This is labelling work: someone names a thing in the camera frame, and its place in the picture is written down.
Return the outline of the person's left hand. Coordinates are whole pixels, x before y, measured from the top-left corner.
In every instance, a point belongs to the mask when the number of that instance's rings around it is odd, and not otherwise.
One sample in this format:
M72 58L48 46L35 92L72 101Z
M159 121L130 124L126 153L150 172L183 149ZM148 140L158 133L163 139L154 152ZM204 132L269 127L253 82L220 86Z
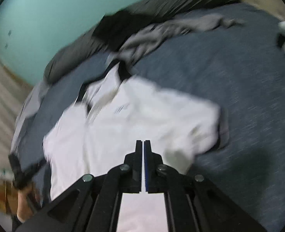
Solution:
M18 190L18 208L16 216L21 223L24 223L33 215L33 211L31 210L27 202L27 196L29 194L32 194L32 196L36 199L38 203L41 199L39 191L34 183L30 183L22 190Z

